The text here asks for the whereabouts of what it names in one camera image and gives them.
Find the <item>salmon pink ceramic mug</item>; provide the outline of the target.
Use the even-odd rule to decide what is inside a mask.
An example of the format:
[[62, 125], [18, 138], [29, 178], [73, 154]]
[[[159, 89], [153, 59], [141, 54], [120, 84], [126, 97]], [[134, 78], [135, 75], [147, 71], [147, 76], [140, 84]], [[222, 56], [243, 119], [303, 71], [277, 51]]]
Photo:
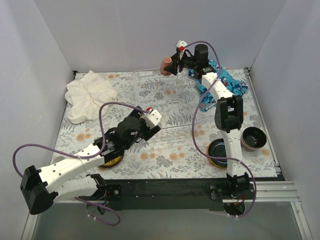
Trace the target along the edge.
[[168, 66], [171, 66], [171, 65], [172, 65], [172, 58], [171, 57], [164, 57], [161, 62], [161, 65], [160, 65], [160, 73], [163, 76], [170, 76], [171, 73], [169, 71], [166, 71], [165, 68]]

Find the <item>white wire dish rack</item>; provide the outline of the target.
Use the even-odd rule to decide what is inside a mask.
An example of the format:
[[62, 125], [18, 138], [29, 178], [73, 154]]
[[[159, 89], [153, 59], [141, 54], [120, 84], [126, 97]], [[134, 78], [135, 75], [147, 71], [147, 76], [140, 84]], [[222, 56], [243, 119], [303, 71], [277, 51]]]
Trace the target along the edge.
[[162, 115], [162, 129], [190, 126], [199, 102], [196, 82], [184, 70], [178, 75], [163, 76], [159, 69], [133, 72], [137, 104]]

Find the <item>dark red bowl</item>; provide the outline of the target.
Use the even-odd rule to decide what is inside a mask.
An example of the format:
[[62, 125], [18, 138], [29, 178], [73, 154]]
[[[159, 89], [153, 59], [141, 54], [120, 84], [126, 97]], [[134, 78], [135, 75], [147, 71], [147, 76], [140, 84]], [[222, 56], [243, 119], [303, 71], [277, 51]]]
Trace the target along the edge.
[[246, 151], [254, 152], [266, 145], [267, 136], [260, 128], [247, 127], [241, 134], [240, 143]]

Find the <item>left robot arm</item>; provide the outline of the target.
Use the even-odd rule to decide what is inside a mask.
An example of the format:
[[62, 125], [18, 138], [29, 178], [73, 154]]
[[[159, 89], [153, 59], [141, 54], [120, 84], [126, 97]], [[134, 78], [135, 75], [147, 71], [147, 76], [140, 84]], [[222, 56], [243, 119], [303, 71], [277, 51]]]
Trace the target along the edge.
[[74, 177], [89, 169], [105, 165], [124, 155], [134, 143], [149, 140], [161, 130], [162, 115], [156, 109], [142, 113], [140, 108], [106, 131], [74, 158], [24, 170], [20, 190], [29, 209], [37, 215], [48, 210], [55, 202], [73, 197], [90, 196], [101, 200], [106, 196], [107, 184], [98, 174], [90, 174], [81, 180]]

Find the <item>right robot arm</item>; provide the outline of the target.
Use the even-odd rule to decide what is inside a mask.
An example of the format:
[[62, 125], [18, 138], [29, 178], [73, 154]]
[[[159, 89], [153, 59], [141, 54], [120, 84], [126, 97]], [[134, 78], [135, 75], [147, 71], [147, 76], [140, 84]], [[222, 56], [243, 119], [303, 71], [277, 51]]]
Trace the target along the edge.
[[206, 88], [216, 101], [214, 122], [220, 130], [227, 162], [226, 186], [222, 192], [232, 199], [237, 199], [250, 188], [252, 173], [243, 163], [241, 147], [241, 127], [244, 121], [243, 98], [234, 95], [221, 80], [222, 69], [214, 69], [209, 64], [209, 51], [212, 45], [205, 41], [195, 41], [194, 55], [186, 54], [190, 46], [183, 40], [176, 44], [176, 52], [171, 56], [171, 63], [166, 63], [161, 69], [177, 75], [183, 69], [192, 69], [196, 79]]

